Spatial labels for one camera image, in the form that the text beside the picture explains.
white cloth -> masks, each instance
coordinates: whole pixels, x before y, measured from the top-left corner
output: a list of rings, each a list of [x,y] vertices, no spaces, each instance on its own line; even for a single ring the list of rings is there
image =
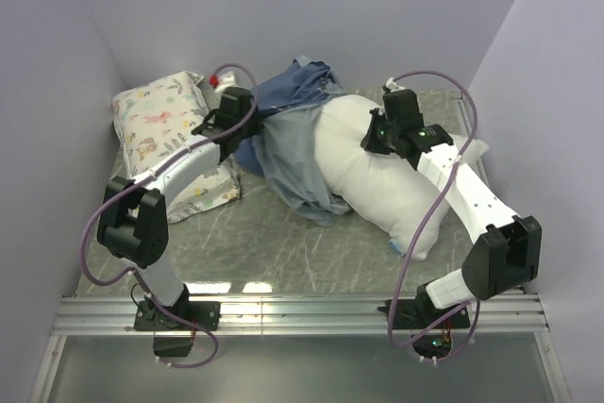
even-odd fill
[[[322,106],[314,126],[314,157],[329,190],[389,233],[395,248],[405,252],[438,191],[399,156],[376,155],[361,148],[371,123],[369,111],[378,107],[357,94],[334,98]],[[452,137],[458,148],[465,142],[463,137]],[[487,149],[486,143],[473,141],[464,160],[471,164]],[[413,252],[414,260],[426,259],[448,209],[444,201],[431,217]]]
[[[190,72],[163,77],[113,98],[113,124],[124,150],[126,176],[132,178],[175,153],[201,124],[208,108]],[[239,198],[237,178],[227,164],[199,176],[167,209],[168,222]]]

lavender wall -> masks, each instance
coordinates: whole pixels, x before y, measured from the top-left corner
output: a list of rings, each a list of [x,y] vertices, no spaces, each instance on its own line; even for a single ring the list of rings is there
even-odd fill
[[[537,281],[577,402],[602,401],[604,3],[516,0],[471,86],[495,189],[542,222]]]
[[[128,85],[229,60],[263,79],[303,53],[329,62],[344,84],[376,86],[427,68],[469,83],[513,0],[85,2]]]
[[[0,0],[0,399],[26,401],[115,156],[123,88],[79,0]]]

metal bar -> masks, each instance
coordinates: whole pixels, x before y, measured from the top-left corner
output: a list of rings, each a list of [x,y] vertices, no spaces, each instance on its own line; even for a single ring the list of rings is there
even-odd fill
[[[558,361],[551,334],[549,332],[535,333],[535,340],[555,403],[572,403],[573,399],[568,390],[562,366]]]
[[[42,364],[40,365],[29,403],[45,403],[48,401],[66,340],[67,338],[62,335],[53,335],[48,339],[48,346],[42,358]]]
[[[378,311],[378,307],[387,299],[390,299],[389,294],[192,296],[196,301],[221,303],[216,332],[221,336],[381,335],[386,332],[386,316]],[[132,330],[135,315],[136,306],[127,297],[64,298],[53,335],[154,335],[153,332]],[[544,331],[548,331],[548,326],[536,295],[503,294],[482,303],[478,332]],[[157,335],[190,333],[177,331]]]

patterned pillow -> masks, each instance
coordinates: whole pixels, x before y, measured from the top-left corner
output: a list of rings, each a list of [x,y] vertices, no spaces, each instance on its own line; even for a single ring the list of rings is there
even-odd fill
[[[208,114],[197,84],[203,79],[181,72],[148,85],[121,92],[113,98],[113,124],[124,150],[126,176],[144,172],[175,153],[191,130]],[[232,169],[221,164],[188,186],[168,207],[168,222],[239,198],[240,187]]]

robotic arm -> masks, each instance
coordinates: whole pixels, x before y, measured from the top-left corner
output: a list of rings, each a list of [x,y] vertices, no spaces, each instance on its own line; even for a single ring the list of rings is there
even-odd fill
[[[384,91],[384,111],[371,111],[361,146],[371,153],[396,153],[442,192],[461,158],[453,140],[441,126],[424,125],[413,91],[392,79]],[[446,308],[486,300],[535,279],[539,268],[539,223],[503,204],[465,162],[459,162],[445,199],[461,218],[473,247],[461,269],[417,289],[415,308],[426,326]]]
[[[148,287],[144,302],[139,304],[136,330],[186,328],[167,318],[165,311],[206,328],[216,328],[218,316],[213,311],[218,303],[211,303],[214,305],[205,310],[203,304],[189,301],[186,285],[176,276],[164,255],[168,244],[166,208],[193,180],[216,167],[235,151],[241,140],[260,132],[260,118],[254,111],[243,127],[212,139],[237,125],[252,108],[252,100],[252,93],[248,90],[226,88],[222,93],[220,108],[210,112],[183,144],[183,149],[189,149],[189,153],[174,161],[170,161],[171,158],[164,160],[134,180],[115,177],[109,182],[105,201],[150,179],[149,183],[110,205],[102,213],[97,230],[98,242],[127,267],[134,268]],[[164,311],[158,310],[151,299],[152,295]],[[178,339],[172,339],[171,342],[166,339],[154,339],[156,356],[186,356],[191,349],[190,344],[179,343]]]

